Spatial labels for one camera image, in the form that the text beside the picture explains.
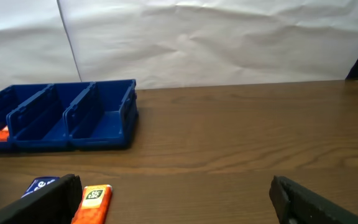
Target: orange package inside bin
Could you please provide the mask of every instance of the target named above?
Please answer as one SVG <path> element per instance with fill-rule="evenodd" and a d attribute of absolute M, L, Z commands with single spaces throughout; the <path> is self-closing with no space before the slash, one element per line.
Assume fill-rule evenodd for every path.
<path fill-rule="evenodd" d="M 86 186 L 71 224 L 103 224 L 112 196 L 110 185 Z"/>
<path fill-rule="evenodd" d="M 5 126 L 5 128 L 2 128 L 0 130 L 0 142 L 7 141 L 8 137 L 9 137 L 9 130 L 8 130 L 7 126 Z"/>

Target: white backdrop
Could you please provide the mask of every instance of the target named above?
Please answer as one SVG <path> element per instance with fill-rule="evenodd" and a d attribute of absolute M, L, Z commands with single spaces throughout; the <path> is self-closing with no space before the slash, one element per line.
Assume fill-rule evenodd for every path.
<path fill-rule="evenodd" d="M 60 0 L 83 80 L 139 88 L 345 79 L 358 0 Z"/>
<path fill-rule="evenodd" d="M 0 90 L 79 80 L 57 2 L 0 0 Z"/>
<path fill-rule="evenodd" d="M 0 0 L 0 89 L 80 77 L 138 88 L 338 80 L 358 58 L 358 0 L 59 3 Z"/>

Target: wood grain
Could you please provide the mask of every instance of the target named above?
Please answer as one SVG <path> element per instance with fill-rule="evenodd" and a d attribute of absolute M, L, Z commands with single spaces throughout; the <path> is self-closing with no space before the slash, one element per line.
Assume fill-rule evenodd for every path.
<path fill-rule="evenodd" d="M 126 151 L 0 155 L 0 208 L 33 178 L 111 184 L 107 223 L 278 223 L 268 190 L 287 175 L 358 214 L 358 84 L 138 90 Z"/>

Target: green logo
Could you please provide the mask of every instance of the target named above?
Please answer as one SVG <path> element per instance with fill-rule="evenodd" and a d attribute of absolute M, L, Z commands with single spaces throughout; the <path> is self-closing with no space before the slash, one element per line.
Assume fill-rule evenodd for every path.
<path fill-rule="evenodd" d="M 102 195 L 103 190 L 92 190 L 87 196 L 86 199 L 96 199 Z"/>

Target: blue packet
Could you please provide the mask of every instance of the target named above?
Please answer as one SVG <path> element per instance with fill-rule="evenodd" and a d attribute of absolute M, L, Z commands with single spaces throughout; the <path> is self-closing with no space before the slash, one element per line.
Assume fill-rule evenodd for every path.
<path fill-rule="evenodd" d="M 31 194 L 32 192 L 35 192 L 36 190 L 41 189 L 42 187 L 45 187 L 46 185 L 55 182 L 60 177 L 37 177 L 35 178 L 30 187 L 24 192 L 24 195 L 22 197 L 25 197 L 26 195 Z"/>

